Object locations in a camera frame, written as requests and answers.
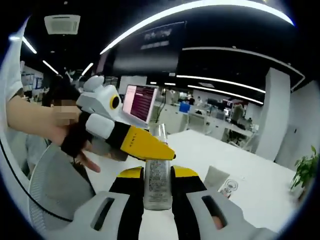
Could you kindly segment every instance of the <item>black ceiling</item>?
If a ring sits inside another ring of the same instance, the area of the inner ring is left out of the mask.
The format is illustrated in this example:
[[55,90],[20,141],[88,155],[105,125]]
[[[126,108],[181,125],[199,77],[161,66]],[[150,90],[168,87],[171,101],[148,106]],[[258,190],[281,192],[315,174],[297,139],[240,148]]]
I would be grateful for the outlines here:
[[[38,6],[30,17],[25,37],[38,54],[33,54],[23,45],[21,58],[26,65],[50,73],[42,60],[46,60],[59,73],[83,70],[89,63],[96,63],[99,53],[114,38],[145,18],[164,9],[185,2],[182,0],[104,0],[91,1],[55,0]],[[274,6],[279,1],[266,0]],[[303,84],[317,78],[315,60],[318,53],[314,43],[312,9],[301,2],[281,1],[275,6],[286,13],[295,23],[270,13],[239,6],[210,6],[187,10],[160,19],[141,30],[174,22],[186,21],[185,48],[227,47],[261,53],[299,70],[306,76]],[[44,17],[57,14],[80,15],[78,35],[48,35]],[[291,86],[301,76],[273,61],[253,55],[222,50],[188,50],[179,57],[177,74],[223,79],[255,88],[264,89],[265,76],[269,67],[277,68],[290,75]],[[263,100],[263,94],[243,87],[224,83],[213,83],[216,89],[233,92],[253,99]]]

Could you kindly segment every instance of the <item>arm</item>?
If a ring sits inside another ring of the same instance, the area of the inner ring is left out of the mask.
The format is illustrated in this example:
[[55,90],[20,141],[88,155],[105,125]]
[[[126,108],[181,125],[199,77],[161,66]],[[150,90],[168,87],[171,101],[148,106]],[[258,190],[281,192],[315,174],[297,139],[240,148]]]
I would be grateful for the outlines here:
[[[16,95],[6,103],[8,126],[14,130],[33,134],[51,140],[60,146],[68,133],[68,125],[77,122],[80,110],[76,106],[46,107],[23,100]],[[92,151],[86,142],[84,149]],[[77,157],[89,169],[100,172],[98,165],[88,159],[83,152]]]
[[20,96],[14,96],[6,103],[8,126],[26,134],[51,139],[53,108],[27,102]]

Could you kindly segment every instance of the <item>computer screen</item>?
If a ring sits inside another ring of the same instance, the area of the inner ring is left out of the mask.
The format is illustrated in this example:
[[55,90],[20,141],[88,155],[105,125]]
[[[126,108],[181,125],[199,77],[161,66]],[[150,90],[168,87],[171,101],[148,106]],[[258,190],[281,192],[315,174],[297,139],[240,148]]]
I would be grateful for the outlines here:
[[126,37],[118,46],[113,76],[175,73],[184,46],[185,22],[158,26]]
[[227,108],[227,109],[232,109],[232,106],[233,106],[234,103],[233,103],[232,101],[223,99],[223,100],[222,100],[222,104],[223,104],[223,106],[224,106],[225,108]]
[[158,88],[156,86],[128,85],[122,110],[146,124],[149,123]]
[[208,98],[207,100],[208,104],[211,104],[212,106],[217,106],[218,105],[218,101],[212,98]]

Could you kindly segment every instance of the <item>black wristband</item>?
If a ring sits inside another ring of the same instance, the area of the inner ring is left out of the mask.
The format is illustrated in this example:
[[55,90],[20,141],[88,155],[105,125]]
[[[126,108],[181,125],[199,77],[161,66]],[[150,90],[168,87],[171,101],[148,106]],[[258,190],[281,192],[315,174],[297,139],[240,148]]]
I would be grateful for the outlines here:
[[61,150],[69,156],[76,158],[80,151],[85,147],[86,141],[91,142],[92,135],[86,131],[86,122],[90,113],[82,112],[79,122],[69,126],[67,135],[61,145]]

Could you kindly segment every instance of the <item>air conditioner vent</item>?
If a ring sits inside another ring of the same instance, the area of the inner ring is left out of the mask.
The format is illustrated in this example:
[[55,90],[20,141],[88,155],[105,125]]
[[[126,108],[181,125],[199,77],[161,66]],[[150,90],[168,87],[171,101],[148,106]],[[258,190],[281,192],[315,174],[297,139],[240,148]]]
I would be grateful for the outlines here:
[[79,15],[51,15],[44,17],[48,34],[78,34]]

